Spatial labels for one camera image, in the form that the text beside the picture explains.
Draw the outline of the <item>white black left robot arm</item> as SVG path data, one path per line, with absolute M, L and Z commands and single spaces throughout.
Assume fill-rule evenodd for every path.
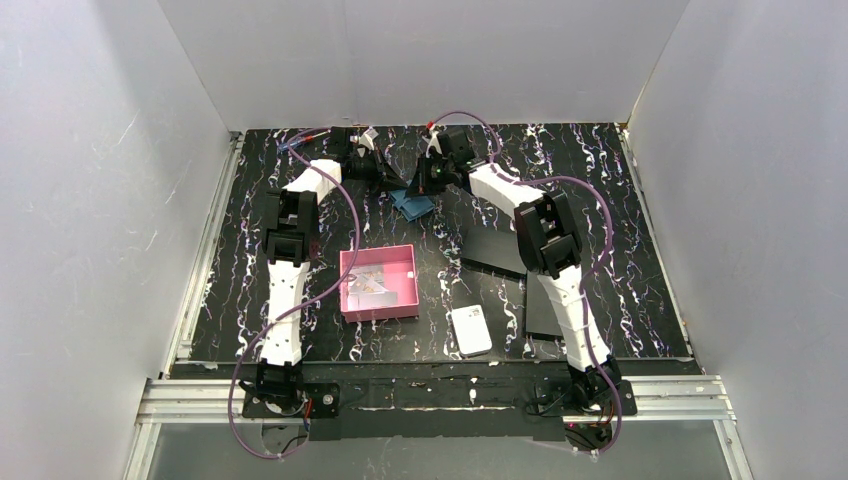
M 369 127 L 332 127 L 326 156 L 313 160 L 284 187 L 265 194 L 262 248 L 269 272 L 268 326 L 262 336 L 254 396 L 281 414 L 304 414 L 310 401 L 301 361 L 301 304 L 309 262 L 319 250 L 319 205 L 345 179 L 379 191 L 402 186 Z

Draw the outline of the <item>pink plastic tray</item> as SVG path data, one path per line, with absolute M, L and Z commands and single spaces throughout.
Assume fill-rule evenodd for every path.
M 340 309 L 348 323 L 404 319 L 419 315 L 414 246 L 394 245 L 339 254 L 343 283 Z

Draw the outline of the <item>blue leather card holder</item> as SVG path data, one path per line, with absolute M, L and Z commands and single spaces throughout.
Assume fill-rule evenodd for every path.
M 408 221 L 420 219 L 435 208 L 434 203 L 426 196 L 409 197 L 405 190 L 390 191 L 393 207 Z

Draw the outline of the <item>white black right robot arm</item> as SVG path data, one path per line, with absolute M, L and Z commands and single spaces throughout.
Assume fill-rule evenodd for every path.
M 454 185 L 512 218 L 521 260 L 537 274 L 566 346 L 567 402 L 583 410 L 609 407 L 621 416 L 621 372 L 586 297 L 582 239 L 572 209 L 565 194 L 541 190 L 543 183 L 510 176 L 494 161 L 479 159 L 462 128 L 439 131 L 428 124 L 427 145 L 407 192 L 431 196 Z

